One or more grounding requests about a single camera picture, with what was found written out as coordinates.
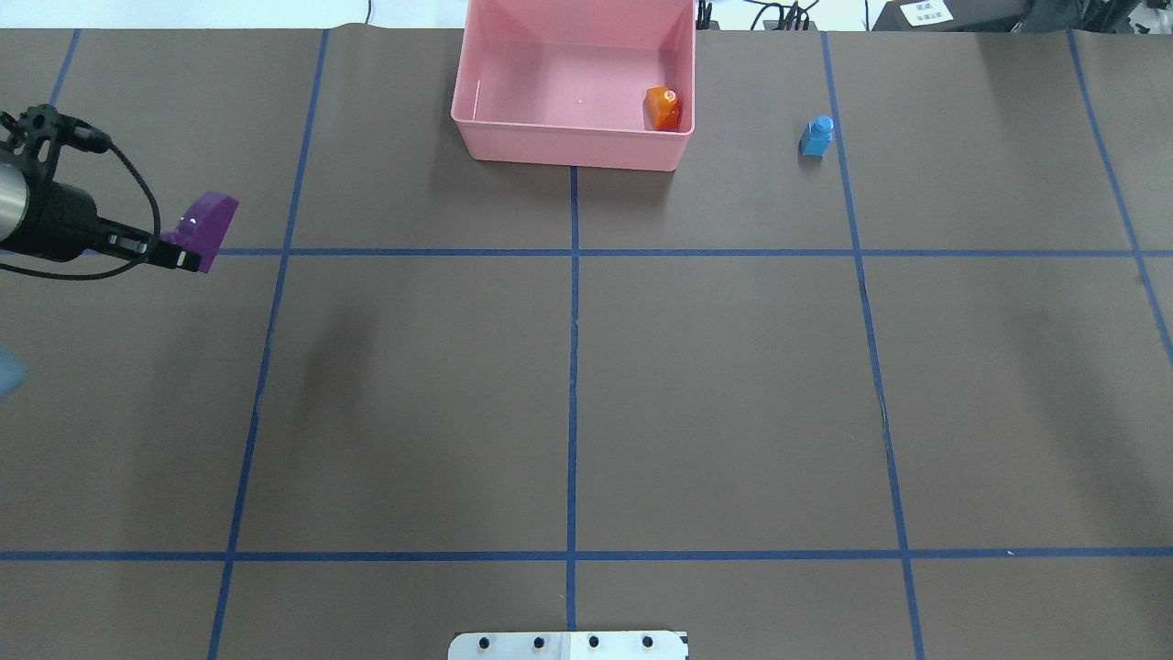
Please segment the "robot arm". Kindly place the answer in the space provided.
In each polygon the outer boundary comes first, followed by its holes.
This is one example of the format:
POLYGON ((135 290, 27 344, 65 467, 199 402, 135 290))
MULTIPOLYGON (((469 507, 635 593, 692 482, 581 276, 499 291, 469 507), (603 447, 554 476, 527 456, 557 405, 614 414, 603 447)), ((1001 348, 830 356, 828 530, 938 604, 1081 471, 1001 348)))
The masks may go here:
POLYGON ((35 191, 11 163, 1 166, 1 237, 4 250, 30 258, 63 263, 91 250, 128 264, 201 270, 196 252, 163 238, 151 247, 147 231, 100 217, 89 193, 55 182, 35 191))

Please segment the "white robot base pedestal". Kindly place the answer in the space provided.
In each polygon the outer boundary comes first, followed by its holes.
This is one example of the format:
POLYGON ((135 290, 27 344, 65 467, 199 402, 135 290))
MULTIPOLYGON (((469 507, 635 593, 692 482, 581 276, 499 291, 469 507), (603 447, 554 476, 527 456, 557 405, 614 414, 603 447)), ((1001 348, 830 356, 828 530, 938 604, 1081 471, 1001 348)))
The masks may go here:
POLYGON ((667 630, 460 633, 448 659, 689 659, 686 633, 667 630))

